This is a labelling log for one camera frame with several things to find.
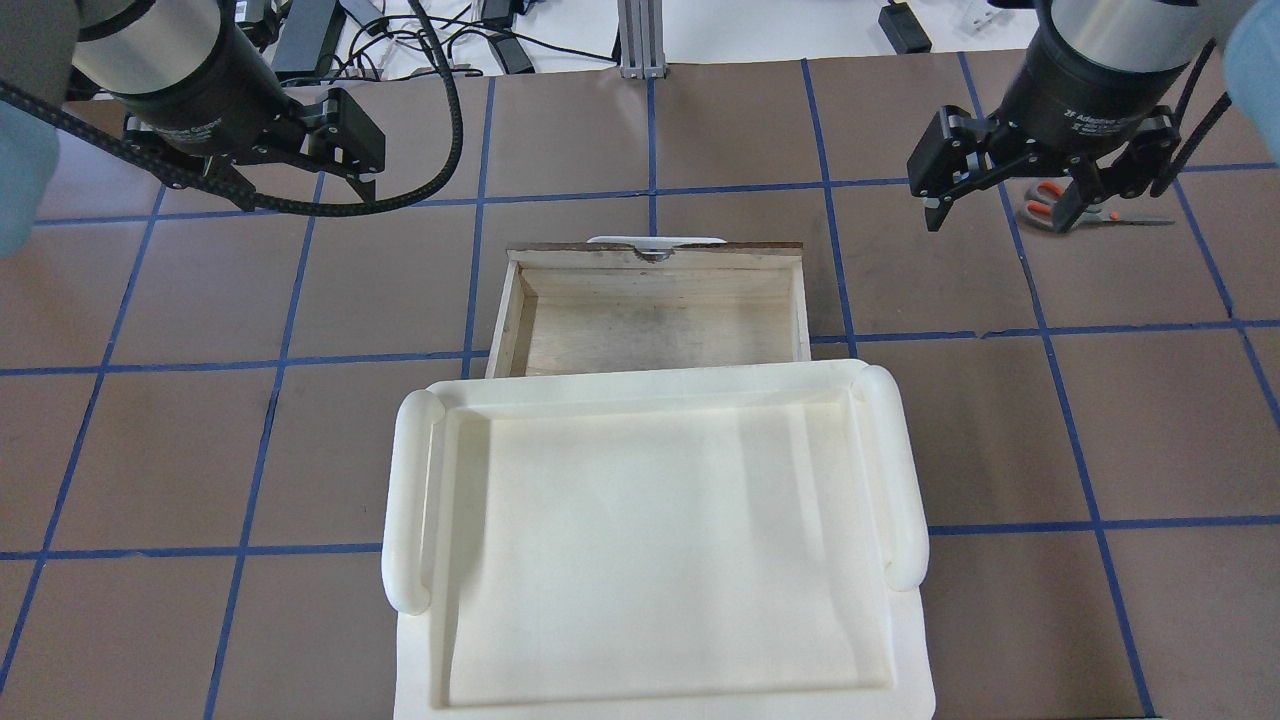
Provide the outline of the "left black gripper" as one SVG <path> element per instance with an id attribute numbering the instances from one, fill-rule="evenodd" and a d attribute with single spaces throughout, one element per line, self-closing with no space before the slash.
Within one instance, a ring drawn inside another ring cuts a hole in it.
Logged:
<path id="1" fill-rule="evenodd" d="M 131 59 L 105 74 L 106 91 L 134 118 L 124 142 L 175 186 L 255 196 L 244 167 L 280 164 L 343 179 L 376 202 L 387 137 L 342 87 L 306 102 L 289 95 L 230 20 L 192 24 L 178 38 L 165 20 L 134 20 L 105 41 Z"/>

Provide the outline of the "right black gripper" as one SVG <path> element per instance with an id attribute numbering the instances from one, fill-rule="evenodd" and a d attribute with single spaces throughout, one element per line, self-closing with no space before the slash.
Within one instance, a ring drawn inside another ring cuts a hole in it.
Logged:
<path id="1" fill-rule="evenodd" d="M 928 232 L 951 201 L 1009 177 L 1070 178 L 1050 214 L 1066 233 L 1114 195 L 1161 193 L 1229 106 L 1189 140 L 1181 119 L 1213 50 L 1207 20 L 1042 20 L 1001 104 L 987 117 L 941 108 L 908 159 Z"/>

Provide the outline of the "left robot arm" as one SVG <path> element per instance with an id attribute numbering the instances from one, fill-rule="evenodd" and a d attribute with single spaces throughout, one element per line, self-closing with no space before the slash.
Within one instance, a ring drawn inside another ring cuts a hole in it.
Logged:
<path id="1" fill-rule="evenodd" d="M 305 104 L 218 1 L 3 4 L 3 255 L 31 236 L 73 135 L 155 176 L 252 211 L 383 210 L 385 137 L 344 91 Z M 356 204 L 256 190 L 242 167 L 285 164 L 344 178 Z"/>

